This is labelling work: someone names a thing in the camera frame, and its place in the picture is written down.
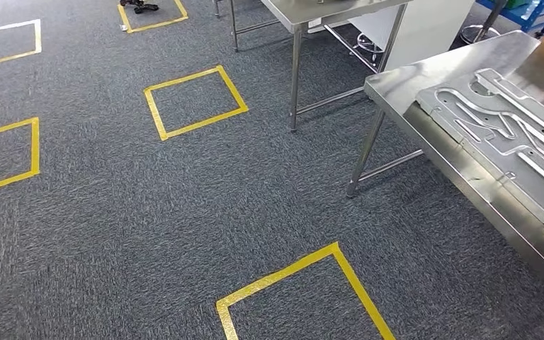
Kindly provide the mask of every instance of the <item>shelf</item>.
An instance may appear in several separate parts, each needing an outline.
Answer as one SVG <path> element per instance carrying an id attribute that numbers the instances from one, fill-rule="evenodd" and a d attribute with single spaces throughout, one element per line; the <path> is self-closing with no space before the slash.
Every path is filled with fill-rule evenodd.
<path id="1" fill-rule="evenodd" d="M 490 0 L 476 0 L 476 2 L 480 5 L 483 5 L 487 7 L 488 9 L 493 9 L 494 2 Z M 507 9 L 504 8 L 501 10 L 501 15 L 505 18 L 508 18 L 509 20 L 519 24 L 520 26 L 524 25 L 528 18 L 531 16 L 533 11 L 537 8 L 537 5 L 540 3 L 540 0 L 532 0 L 528 5 Z M 544 16 L 544 9 L 541 11 L 541 14 L 539 15 Z"/>

